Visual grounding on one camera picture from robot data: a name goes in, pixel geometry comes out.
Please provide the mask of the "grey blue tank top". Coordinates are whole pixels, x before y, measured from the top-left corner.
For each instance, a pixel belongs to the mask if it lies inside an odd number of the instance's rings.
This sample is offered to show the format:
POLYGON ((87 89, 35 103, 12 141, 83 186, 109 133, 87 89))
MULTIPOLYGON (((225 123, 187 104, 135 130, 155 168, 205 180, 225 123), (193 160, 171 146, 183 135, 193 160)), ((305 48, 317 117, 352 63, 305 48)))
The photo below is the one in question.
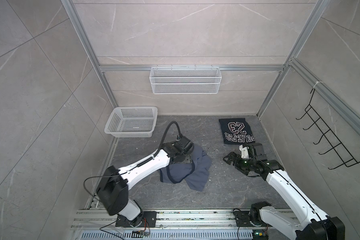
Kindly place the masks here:
POLYGON ((202 192, 209 180, 212 160, 198 145, 195 145, 191 160, 190 163, 171 164, 159 169, 160 182, 179 184, 185 180, 191 190, 202 192))

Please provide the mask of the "navy tank top red trim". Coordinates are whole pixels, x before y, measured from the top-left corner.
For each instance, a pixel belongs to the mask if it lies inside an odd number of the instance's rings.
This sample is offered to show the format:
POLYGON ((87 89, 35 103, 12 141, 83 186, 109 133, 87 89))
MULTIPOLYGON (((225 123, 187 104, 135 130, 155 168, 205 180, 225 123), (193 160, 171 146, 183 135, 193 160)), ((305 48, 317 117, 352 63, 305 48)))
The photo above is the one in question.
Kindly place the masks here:
POLYGON ((251 126, 245 118, 219 119, 225 145, 255 143, 251 126))

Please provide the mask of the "white plastic laundry basket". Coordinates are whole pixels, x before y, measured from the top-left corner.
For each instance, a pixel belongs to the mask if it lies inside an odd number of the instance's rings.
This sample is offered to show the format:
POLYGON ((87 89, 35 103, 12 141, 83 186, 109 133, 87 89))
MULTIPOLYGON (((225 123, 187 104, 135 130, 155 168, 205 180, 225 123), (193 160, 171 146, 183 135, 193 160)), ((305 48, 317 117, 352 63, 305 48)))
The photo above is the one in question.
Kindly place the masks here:
POLYGON ((157 107, 117 107, 110 114, 104 132, 115 138, 150 138, 157 116, 157 107))

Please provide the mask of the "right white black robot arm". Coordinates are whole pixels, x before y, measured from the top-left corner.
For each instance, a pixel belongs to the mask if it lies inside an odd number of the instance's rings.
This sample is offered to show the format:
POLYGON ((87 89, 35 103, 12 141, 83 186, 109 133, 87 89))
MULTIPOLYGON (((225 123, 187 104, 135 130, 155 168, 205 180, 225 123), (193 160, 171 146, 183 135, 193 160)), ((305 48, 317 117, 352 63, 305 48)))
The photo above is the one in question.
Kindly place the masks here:
POLYGON ((244 144, 240 154, 230 152, 223 158, 239 172, 261 177, 288 204, 296 219, 276 210, 268 202, 251 205, 248 216, 239 209, 233 209, 237 227, 251 224, 254 227, 271 226, 290 240, 343 240, 346 236, 344 223, 338 217, 330 217, 311 201, 293 182, 283 166, 276 160, 268 160, 262 144, 244 144))

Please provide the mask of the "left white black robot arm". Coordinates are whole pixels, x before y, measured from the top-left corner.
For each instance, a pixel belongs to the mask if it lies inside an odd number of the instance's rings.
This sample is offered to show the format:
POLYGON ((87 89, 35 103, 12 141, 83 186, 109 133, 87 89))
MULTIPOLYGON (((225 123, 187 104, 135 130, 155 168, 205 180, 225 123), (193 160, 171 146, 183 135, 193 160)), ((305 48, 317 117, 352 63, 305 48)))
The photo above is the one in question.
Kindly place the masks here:
POLYGON ((110 166, 99 177, 95 194, 110 216, 120 215, 136 226, 141 222, 144 211, 130 199, 129 190, 159 169, 191 161, 194 149, 194 143, 183 136, 173 142, 161 143, 152 154, 131 165, 119 169, 110 166))

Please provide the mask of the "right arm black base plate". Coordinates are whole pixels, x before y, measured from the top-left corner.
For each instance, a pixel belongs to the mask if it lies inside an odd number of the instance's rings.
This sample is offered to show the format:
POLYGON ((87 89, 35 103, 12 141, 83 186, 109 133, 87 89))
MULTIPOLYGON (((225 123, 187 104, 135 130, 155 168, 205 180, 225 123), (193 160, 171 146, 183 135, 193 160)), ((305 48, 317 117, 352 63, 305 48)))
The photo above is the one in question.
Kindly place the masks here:
POLYGON ((235 208, 232 213, 235 217, 237 227, 258 226, 257 212, 255 210, 241 210, 235 208))

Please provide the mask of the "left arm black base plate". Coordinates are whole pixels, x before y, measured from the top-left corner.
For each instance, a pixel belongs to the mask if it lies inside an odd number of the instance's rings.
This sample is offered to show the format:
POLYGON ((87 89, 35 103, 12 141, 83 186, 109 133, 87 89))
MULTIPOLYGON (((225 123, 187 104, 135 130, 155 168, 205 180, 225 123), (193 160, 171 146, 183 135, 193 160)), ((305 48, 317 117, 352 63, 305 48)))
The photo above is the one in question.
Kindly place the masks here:
POLYGON ((115 223, 116 227, 123 228, 153 228, 156 226, 157 221, 157 212, 155 211, 147 211, 140 213, 137 218, 133 221, 129 221, 126 217, 118 215, 117 221, 115 223))

